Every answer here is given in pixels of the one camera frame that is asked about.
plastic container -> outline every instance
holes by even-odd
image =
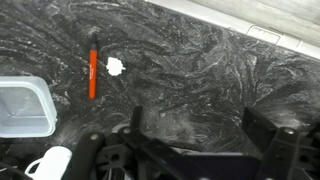
[[[50,136],[56,117],[48,85],[42,78],[0,77],[0,137]]]

black marble surface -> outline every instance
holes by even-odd
[[[90,100],[93,31],[100,54],[97,97]],[[126,70],[110,76],[108,57]],[[82,134],[108,134],[144,105],[150,137],[255,156],[241,131],[244,107],[278,126],[312,128],[320,115],[319,69],[315,59],[144,1],[2,0],[0,75],[45,79],[58,123],[47,138],[2,139],[1,152],[32,159],[54,145],[73,149]]]

red marker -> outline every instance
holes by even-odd
[[[89,97],[93,99],[96,96],[97,82],[97,61],[98,61],[98,41],[97,35],[92,33],[90,46],[90,73],[89,73]]]

